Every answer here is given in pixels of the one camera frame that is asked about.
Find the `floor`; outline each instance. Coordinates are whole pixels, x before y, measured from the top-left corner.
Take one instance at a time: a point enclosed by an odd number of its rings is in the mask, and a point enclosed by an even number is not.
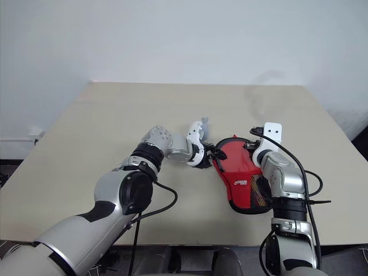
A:
[[[0,187],[5,184],[8,176],[10,176],[16,168],[17,165],[0,165]],[[3,258],[6,252],[16,244],[10,241],[7,241],[5,244],[3,243],[4,241],[0,241],[0,258]],[[366,262],[362,254],[362,250],[360,249],[362,247],[368,248],[368,244],[323,256],[323,271],[330,276],[367,276],[368,262]],[[140,264],[145,256],[156,248],[157,247],[152,246],[138,246],[134,268]],[[218,248],[175,247],[175,249],[181,256],[182,271],[196,271],[202,275],[210,274],[212,256]],[[235,251],[242,263],[244,276],[264,275],[258,259],[259,248],[231,247],[231,249]],[[131,247],[112,247],[113,254],[104,260],[111,263],[103,263],[103,266],[99,266],[98,274],[97,269],[91,269],[90,275],[127,275],[131,252]]]

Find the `tabletop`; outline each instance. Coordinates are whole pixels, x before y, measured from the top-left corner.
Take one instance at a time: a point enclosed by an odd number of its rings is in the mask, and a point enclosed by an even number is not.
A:
[[[32,241],[58,221],[94,206],[97,180],[116,167],[154,125],[186,135],[209,117],[208,142],[234,134],[255,140],[253,126],[282,124],[282,144],[323,190],[313,205],[322,245],[366,243],[364,183],[368,163],[311,93],[301,86],[91,83],[61,114],[0,191],[0,238]],[[159,181],[178,192],[170,210],[142,220],[139,244],[257,246],[270,231],[272,211],[233,211],[214,167],[164,160]],[[318,183],[309,177],[309,190]],[[146,210],[172,194],[154,187]],[[116,244],[132,244],[134,230]]]

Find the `red pouch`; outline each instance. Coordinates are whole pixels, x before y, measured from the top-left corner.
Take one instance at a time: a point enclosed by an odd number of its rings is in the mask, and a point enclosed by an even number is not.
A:
[[[232,209],[242,214],[266,213],[271,209],[270,186],[244,148],[246,141],[234,136],[218,142],[216,148],[227,158],[214,157],[213,165],[226,185]]]

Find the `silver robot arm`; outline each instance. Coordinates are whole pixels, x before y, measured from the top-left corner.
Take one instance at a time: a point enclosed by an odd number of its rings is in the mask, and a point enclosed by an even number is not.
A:
[[[281,142],[281,124],[265,123],[262,135]],[[266,239],[266,267],[273,275],[326,275],[317,270],[313,231],[307,222],[304,184],[299,168],[266,139],[254,151],[253,162],[271,187],[273,234]]]
[[[186,139],[161,126],[152,128],[133,153],[103,175],[94,189],[91,211],[66,218],[0,262],[0,275],[85,275],[151,202],[166,156],[201,165],[206,121],[196,121]]]

